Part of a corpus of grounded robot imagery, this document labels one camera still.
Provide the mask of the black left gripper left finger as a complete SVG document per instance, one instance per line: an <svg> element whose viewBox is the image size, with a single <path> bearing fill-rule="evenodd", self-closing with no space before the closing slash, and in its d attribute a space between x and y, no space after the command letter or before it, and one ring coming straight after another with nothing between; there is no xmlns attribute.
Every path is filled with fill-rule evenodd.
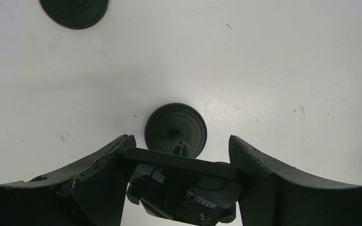
<svg viewBox="0 0 362 226"><path fill-rule="evenodd" d="M118 226L134 166L121 157L135 147L122 135L98 151L28 182L0 185L0 226Z"/></svg>

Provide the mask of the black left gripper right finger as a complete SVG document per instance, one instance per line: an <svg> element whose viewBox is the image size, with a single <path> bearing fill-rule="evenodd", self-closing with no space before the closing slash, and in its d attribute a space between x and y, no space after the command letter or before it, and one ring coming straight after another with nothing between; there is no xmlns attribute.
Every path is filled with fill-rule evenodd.
<svg viewBox="0 0 362 226"><path fill-rule="evenodd" d="M234 135L229 157L247 174L239 199L243 225L362 226L362 186L306 173Z"/></svg>

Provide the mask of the black phone stand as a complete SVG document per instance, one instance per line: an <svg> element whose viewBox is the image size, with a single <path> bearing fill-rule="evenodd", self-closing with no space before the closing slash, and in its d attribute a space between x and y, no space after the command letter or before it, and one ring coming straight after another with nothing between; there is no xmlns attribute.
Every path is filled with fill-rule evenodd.
<svg viewBox="0 0 362 226"><path fill-rule="evenodd" d="M149 150L194 159L205 147L207 127L194 108L171 103L151 114L145 126L144 138Z"/></svg>
<svg viewBox="0 0 362 226"><path fill-rule="evenodd" d="M83 30L105 15L109 0L40 0L44 12L62 27Z"/></svg>

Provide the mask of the black phone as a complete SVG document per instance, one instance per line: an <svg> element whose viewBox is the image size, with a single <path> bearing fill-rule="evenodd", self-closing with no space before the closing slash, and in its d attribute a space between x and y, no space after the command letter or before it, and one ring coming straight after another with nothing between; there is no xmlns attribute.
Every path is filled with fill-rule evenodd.
<svg viewBox="0 0 362 226"><path fill-rule="evenodd" d="M230 223L247 190L247 174L225 162L126 148L122 157L135 164L126 192L155 217L195 226Z"/></svg>

